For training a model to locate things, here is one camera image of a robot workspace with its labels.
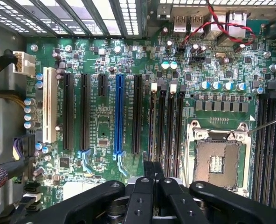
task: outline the pcie slot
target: pcie slot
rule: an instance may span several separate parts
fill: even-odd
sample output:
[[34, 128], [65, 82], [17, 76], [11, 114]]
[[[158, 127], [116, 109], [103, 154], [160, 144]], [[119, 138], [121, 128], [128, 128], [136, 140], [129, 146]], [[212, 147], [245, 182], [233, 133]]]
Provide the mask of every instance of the pcie slot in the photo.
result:
[[74, 77], [64, 75], [63, 89], [63, 149], [72, 150], [74, 141]]
[[43, 73], [43, 142], [56, 141], [57, 80], [54, 68], [44, 68]]
[[167, 103], [167, 127], [165, 149], [165, 176], [171, 176], [173, 117], [174, 117], [174, 94], [169, 94]]
[[87, 151], [90, 147], [90, 75], [81, 74], [81, 80], [80, 150]]
[[159, 95], [159, 120], [158, 120], [158, 140], [157, 140], [157, 161], [162, 162], [164, 122], [165, 122], [165, 100], [166, 90], [160, 91]]
[[133, 130], [132, 153], [140, 152], [141, 136], [141, 110], [142, 110], [142, 75], [134, 76], [134, 106], [133, 106]]
[[174, 161], [173, 161], [173, 176], [178, 177], [179, 175], [179, 156], [180, 156], [180, 145], [181, 145], [181, 123], [183, 120], [183, 105], [184, 105], [185, 93], [179, 92], [176, 111], [176, 125], [175, 125], [175, 143], [174, 143]]
[[148, 133], [148, 161], [155, 161], [157, 84], [152, 83]]

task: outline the black pcie slot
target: black pcie slot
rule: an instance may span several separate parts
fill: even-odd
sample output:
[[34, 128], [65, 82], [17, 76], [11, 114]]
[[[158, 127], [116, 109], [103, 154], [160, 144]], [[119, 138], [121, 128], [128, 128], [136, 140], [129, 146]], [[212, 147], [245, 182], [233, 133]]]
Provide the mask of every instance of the black pcie slot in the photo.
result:
[[157, 161], [159, 162], [162, 162], [162, 153], [163, 153], [165, 100], [166, 100], [166, 91], [161, 90], [160, 96], [159, 96], [159, 121], [158, 121], [158, 140], [157, 140]]
[[142, 75], [134, 75], [134, 106], [133, 106], [133, 130], [132, 153], [140, 152], [141, 136], [141, 110], [142, 110]]
[[148, 134], [148, 161], [154, 161], [156, 138], [156, 101], [157, 92], [152, 92], [150, 101], [149, 134]]
[[63, 89], [63, 149], [72, 150], [74, 140], [74, 77], [64, 75]]
[[180, 156], [180, 145], [181, 145], [181, 123], [183, 120], [183, 105], [184, 105], [185, 93], [179, 92], [176, 111], [176, 126], [175, 126], [175, 143], [174, 143], [174, 162], [173, 162], [173, 177], [179, 175], [179, 156]]
[[174, 117], [174, 94], [170, 94], [167, 103], [167, 127], [166, 127], [166, 149], [165, 149], [165, 176], [171, 176], [172, 160], [172, 138]]
[[90, 75], [81, 74], [81, 80], [80, 150], [87, 151], [90, 147]]

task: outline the microchip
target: microchip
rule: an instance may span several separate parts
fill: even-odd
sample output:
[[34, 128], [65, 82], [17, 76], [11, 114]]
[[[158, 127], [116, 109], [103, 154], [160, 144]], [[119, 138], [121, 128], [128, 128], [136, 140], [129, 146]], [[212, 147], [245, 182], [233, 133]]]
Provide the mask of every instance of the microchip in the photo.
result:
[[162, 77], [162, 75], [163, 75], [163, 72], [157, 71], [157, 77]]
[[212, 59], [210, 57], [205, 58], [205, 64], [210, 64], [212, 62]]
[[61, 168], [69, 168], [69, 158], [60, 157], [59, 158], [59, 167]]
[[232, 71], [226, 71], [225, 77], [232, 78]]
[[246, 58], [245, 58], [245, 63], [251, 63], [251, 61], [252, 61], [252, 60], [251, 60], [250, 57], [246, 57]]
[[192, 75], [191, 74], [186, 74], [186, 80], [191, 81], [192, 80]]
[[177, 71], [173, 72], [173, 78], [178, 78], [179, 77], [179, 73]]

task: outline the expansion slot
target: expansion slot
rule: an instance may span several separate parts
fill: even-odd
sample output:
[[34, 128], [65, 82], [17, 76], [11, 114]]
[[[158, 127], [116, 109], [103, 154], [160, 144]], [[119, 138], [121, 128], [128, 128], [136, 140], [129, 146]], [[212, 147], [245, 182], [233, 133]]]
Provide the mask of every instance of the expansion slot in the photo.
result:
[[142, 75], [134, 76], [134, 106], [133, 106], [133, 130], [132, 153], [140, 152], [141, 136], [141, 111], [142, 111]]
[[181, 145], [181, 129], [183, 120], [183, 105], [184, 105], [185, 92], [179, 92], [177, 98], [177, 111], [176, 111], [176, 125], [175, 125], [175, 144], [174, 144], [174, 161], [173, 161], [173, 176], [179, 176], [179, 156]]
[[156, 138], [156, 102], [158, 84], [152, 83], [150, 99], [149, 133], [148, 133], [148, 161], [155, 161], [155, 138]]
[[74, 77], [64, 75], [63, 89], [63, 149], [72, 150], [74, 143]]
[[57, 80], [54, 68], [44, 68], [43, 73], [43, 142], [56, 141]]
[[164, 122], [165, 122], [165, 100], [166, 87], [160, 91], [159, 95], [159, 121], [158, 121], [158, 140], [157, 140], [157, 161], [162, 163], [163, 140], [164, 140]]
[[81, 75], [81, 133], [80, 150], [87, 151], [90, 147], [90, 75]]

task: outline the ram slot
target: ram slot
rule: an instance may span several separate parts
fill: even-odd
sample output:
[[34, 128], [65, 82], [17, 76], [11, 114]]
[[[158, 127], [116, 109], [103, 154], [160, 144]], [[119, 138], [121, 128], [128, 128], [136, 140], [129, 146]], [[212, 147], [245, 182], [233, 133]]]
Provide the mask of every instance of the ram slot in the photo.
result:
[[142, 110], [142, 75], [134, 76], [134, 106], [133, 106], [133, 130], [132, 153], [140, 152], [141, 137], [141, 110]]
[[74, 77], [64, 75], [63, 89], [63, 149], [72, 150], [74, 141]]
[[183, 104], [184, 104], [185, 93], [179, 92], [177, 98], [177, 111], [176, 111], [176, 126], [175, 126], [175, 143], [174, 143], [174, 161], [173, 161], [173, 177], [179, 176], [179, 156], [180, 156], [180, 145], [181, 145], [181, 123], [183, 120]]
[[90, 75], [81, 74], [81, 81], [80, 150], [87, 151], [90, 147]]
[[157, 84], [152, 83], [150, 99], [149, 133], [148, 133], [148, 161], [155, 161], [155, 138], [156, 138], [156, 102]]
[[164, 122], [165, 122], [165, 100], [166, 91], [161, 90], [159, 96], [159, 122], [158, 122], [158, 140], [157, 140], [157, 161], [162, 163], [163, 140], [164, 140]]
[[124, 75], [116, 75], [113, 160], [122, 153], [124, 138]]

